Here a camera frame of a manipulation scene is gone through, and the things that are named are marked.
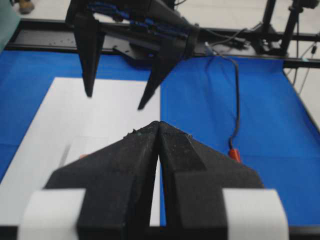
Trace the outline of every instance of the white paper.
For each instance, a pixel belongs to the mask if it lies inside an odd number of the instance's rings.
[[[145,86],[145,81],[97,79],[87,98],[81,78],[55,78],[0,184],[0,225],[19,225],[31,194],[63,164],[76,137],[107,138],[112,144],[160,120],[159,88],[137,111]]]

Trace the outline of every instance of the white tape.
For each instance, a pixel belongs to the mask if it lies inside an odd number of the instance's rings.
[[[273,189],[224,188],[228,240],[288,240],[287,216]]]
[[[18,228],[18,240],[77,240],[76,224],[85,189],[41,190],[32,194]]]

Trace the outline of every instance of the metal frame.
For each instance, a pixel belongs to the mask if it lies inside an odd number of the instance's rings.
[[[128,29],[128,24],[109,23],[110,26],[117,26]],[[221,35],[233,35],[239,29],[226,28],[209,28],[210,30]],[[246,38],[249,41],[255,39],[265,39],[268,41],[279,41],[282,39],[283,32],[257,32],[244,31],[239,35],[240,38]],[[102,54],[118,55],[119,52],[115,49],[115,45],[128,46],[128,42],[119,40],[110,36],[105,37],[102,48]],[[293,34],[293,40],[320,42],[320,34],[300,33]],[[195,57],[205,56],[203,44],[205,41],[214,42],[216,37],[207,31],[201,31],[199,35],[199,43],[196,47]],[[5,50],[19,51],[45,51],[57,53],[77,53],[76,41],[73,36],[73,30],[70,29],[64,21],[59,20],[41,20],[41,19],[22,19],[19,23],[13,37],[5,47]],[[257,54],[254,49],[247,50],[231,50],[225,55],[246,57],[246,58],[262,58],[262,59],[280,59],[283,60],[284,68],[318,68],[320,69],[320,59],[300,59],[294,57]]]
[[[2,240],[16,240],[18,236],[17,226],[0,226],[0,233]],[[290,240],[315,240],[319,239],[320,226],[291,226],[289,227],[289,239]],[[185,233],[179,230],[172,230],[167,227],[151,226],[147,228],[144,234],[145,240],[177,240],[182,237]]]

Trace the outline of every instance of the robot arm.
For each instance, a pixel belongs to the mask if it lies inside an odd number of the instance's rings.
[[[74,28],[88,97],[93,94],[99,58],[105,35],[128,41],[139,51],[154,54],[151,74],[138,109],[144,108],[157,87],[182,59],[190,58],[200,29],[170,8],[173,0],[71,0],[66,23]],[[127,20],[129,30],[100,23],[94,13]]]

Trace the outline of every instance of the black metal rail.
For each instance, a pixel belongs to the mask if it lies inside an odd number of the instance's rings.
[[[0,233],[2,240],[16,240],[18,235],[17,226],[0,226]],[[177,240],[185,233],[179,230],[168,229],[166,227],[149,227],[145,234],[144,240]],[[291,226],[289,227],[290,240],[316,240],[320,236],[320,226]],[[212,236],[214,239],[219,239],[219,234]]]

